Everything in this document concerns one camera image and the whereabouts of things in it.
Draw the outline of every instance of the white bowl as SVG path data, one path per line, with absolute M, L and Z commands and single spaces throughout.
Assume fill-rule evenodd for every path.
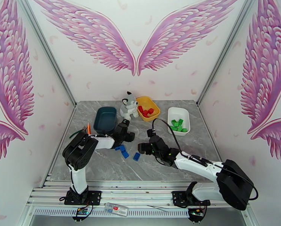
M 183 119 L 182 128 L 187 129 L 187 132 L 174 131 L 175 135 L 185 136 L 187 133 L 190 132 L 190 116 L 189 112 L 186 109 L 180 107 L 170 107 L 167 111 L 167 123 L 170 126 L 173 126 L 171 122 L 173 119 L 177 122 L 179 119 Z M 172 133 L 170 128 L 167 128 L 167 131 L 170 134 Z

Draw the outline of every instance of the blue plastic tray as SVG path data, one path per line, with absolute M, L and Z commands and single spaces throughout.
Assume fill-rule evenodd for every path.
M 116 125 L 116 108 L 101 107 L 97 110 L 93 128 L 98 134 L 111 134 Z

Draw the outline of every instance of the pink wing painting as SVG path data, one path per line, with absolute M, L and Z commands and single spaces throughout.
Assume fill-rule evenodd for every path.
M 281 97 L 281 16 L 273 0 L 258 0 L 245 58 L 241 105 L 251 119 L 250 134 L 267 122 Z
M 34 0 L 48 21 L 79 48 L 116 71 L 129 69 L 139 76 L 144 69 L 157 71 L 179 58 L 227 18 L 237 0 L 206 0 L 165 16 L 137 58 L 118 28 L 105 15 L 64 0 Z
M 281 159 L 281 118 L 265 124 L 251 139 L 256 139 L 258 137 L 267 140 L 272 157 L 275 154 L 277 159 Z
M 227 18 L 237 0 L 206 0 L 165 16 L 137 58 L 137 74 L 157 71 L 194 47 Z
M 58 30 L 80 49 L 110 69 L 129 69 L 135 75 L 135 58 L 120 31 L 105 15 L 64 0 L 34 0 Z
M 33 88 L 25 28 L 15 0 L 4 0 L 0 9 L 0 108 L 10 124 L 0 121 L 0 158 L 15 138 L 28 134 L 25 119 L 32 115 Z

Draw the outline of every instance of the yellow bowl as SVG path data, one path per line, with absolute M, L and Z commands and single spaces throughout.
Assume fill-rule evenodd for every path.
M 152 114 L 148 114 L 150 117 L 146 118 L 143 116 L 143 114 L 139 111 L 139 109 L 137 108 L 137 111 L 140 115 L 140 117 L 146 121 L 152 121 L 153 119 L 157 118 L 160 114 L 160 109 L 159 107 L 157 107 L 157 105 L 152 101 L 151 98 L 149 98 L 148 96 L 141 96 L 136 98 L 137 102 L 138 102 L 138 106 L 142 106 L 143 110 L 149 110 L 150 108 L 154 109 L 154 112 Z

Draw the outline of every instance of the plush toy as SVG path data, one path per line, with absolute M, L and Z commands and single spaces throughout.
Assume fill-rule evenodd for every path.
M 132 93 L 127 92 L 127 98 L 124 98 L 123 104 L 120 107 L 120 115 L 129 121 L 131 121 L 130 115 L 133 114 L 135 118 L 139 116 L 137 111 L 138 102 L 136 98 L 132 95 Z

